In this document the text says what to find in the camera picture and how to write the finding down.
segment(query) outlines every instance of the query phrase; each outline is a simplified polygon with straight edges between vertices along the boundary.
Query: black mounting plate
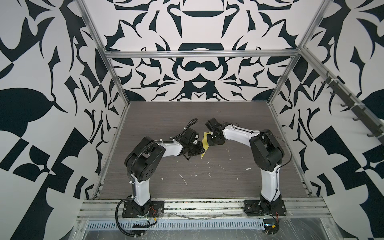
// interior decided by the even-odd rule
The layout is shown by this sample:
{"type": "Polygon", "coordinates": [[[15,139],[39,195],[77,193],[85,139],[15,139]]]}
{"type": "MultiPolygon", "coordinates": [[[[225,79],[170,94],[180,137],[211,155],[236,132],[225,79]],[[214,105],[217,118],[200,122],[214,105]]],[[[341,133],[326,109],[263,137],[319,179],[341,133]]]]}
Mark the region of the black mounting plate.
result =
{"type": "Polygon", "coordinates": [[[264,216],[265,214],[262,214],[260,212],[266,212],[272,216],[276,216],[276,213],[279,216],[285,216],[285,204],[283,201],[276,202],[277,204],[274,206],[274,208],[266,212],[264,209],[260,207],[260,200],[245,200],[244,201],[244,212],[250,216],[264,216]]]}
{"type": "MultiPolygon", "coordinates": [[[[124,203],[122,211],[123,218],[137,217],[137,210],[134,208],[134,202],[128,201],[124,203]]],[[[157,217],[159,213],[164,213],[164,202],[163,201],[151,201],[149,204],[148,217],[157,217]]]]}

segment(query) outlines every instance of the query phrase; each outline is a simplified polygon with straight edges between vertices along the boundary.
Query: yellow paper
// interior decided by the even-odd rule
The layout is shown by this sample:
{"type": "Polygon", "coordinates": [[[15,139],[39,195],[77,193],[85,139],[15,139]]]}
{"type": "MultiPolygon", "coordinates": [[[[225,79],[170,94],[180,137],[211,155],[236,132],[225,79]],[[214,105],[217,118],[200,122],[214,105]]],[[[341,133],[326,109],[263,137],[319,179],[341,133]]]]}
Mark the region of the yellow paper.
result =
{"type": "Polygon", "coordinates": [[[203,137],[203,140],[202,140],[202,142],[203,142],[203,148],[205,149],[205,152],[203,152],[202,154],[201,154],[201,158],[203,158],[203,156],[204,156],[204,154],[207,152],[207,149],[208,149],[208,142],[207,142],[207,135],[208,134],[211,134],[211,132],[204,132],[204,137],[203,137]]]}

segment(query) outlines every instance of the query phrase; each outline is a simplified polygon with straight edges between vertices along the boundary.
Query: patterned wallpaper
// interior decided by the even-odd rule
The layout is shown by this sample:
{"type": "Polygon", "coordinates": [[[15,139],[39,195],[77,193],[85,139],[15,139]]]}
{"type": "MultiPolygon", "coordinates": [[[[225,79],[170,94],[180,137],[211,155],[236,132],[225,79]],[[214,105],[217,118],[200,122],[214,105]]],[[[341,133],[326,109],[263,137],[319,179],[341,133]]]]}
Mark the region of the patterned wallpaper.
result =
{"type": "Polygon", "coordinates": [[[107,50],[296,48],[321,0],[86,0],[107,50]]]}
{"type": "MultiPolygon", "coordinates": [[[[379,118],[384,85],[384,3],[335,0],[309,50],[379,118]]],[[[315,195],[345,237],[384,237],[384,146],[301,58],[273,105],[315,195]]]]}
{"type": "Polygon", "coordinates": [[[268,100],[289,60],[124,58],[112,64],[131,101],[268,100]]]}
{"type": "Polygon", "coordinates": [[[1,239],[68,238],[123,108],[75,2],[1,1],[1,239]]]}

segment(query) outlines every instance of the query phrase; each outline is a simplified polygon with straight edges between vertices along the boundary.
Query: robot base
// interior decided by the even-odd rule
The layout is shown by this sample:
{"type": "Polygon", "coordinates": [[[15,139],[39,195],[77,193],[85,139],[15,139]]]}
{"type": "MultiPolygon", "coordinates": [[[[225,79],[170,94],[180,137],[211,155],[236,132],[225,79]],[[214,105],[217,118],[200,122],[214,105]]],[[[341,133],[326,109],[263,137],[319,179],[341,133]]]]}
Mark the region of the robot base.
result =
{"type": "Polygon", "coordinates": [[[135,201],[129,201],[124,203],[122,217],[131,218],[145,215],[148,217],[157,217],[159,213],[164,213],[163,201],[151,201],[151,199],[149,199],[143,206],[139,206],[135,201]]]}
{"type": "Polygon", "coordinates": [[[244,201],[244,212],[250,217],[263,216],[264,214],[285,216],[286,209],[281,195],[270,204],[270,202],[260,194],[260,200],[244,201]]]}

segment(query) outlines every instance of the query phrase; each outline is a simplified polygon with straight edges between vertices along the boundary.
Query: wooden table surface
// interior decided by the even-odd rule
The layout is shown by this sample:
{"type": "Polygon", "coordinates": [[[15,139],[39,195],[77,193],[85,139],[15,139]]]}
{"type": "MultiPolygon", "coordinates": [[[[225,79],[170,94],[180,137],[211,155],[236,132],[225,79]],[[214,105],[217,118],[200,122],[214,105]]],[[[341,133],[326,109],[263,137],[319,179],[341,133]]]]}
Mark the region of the wooden table surface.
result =
{"type": "MultiPolygon", "coordinates": [[[[124,160],[145,136],[158,140],[180,133],[192,118],[199,121],[191,128],[200,134],[208,132],[206,121],[236,122],[251,130],[270,129],[280,136],[270,109],[265,102],[132,102],[104,181],[100,199],[122,199],[132,194],[124,160]]],[[[284,146],[285,157],[289,151],[284,146]]],[[[155,199],[253,198],[262,187],[260,169],[251,149],[227,140],[211,146],[205,156],[165,157],[150,178],[150,193],[155,199]]],[[[293,163],[280,170],[283,197],[306,197],[293,163]]]]}

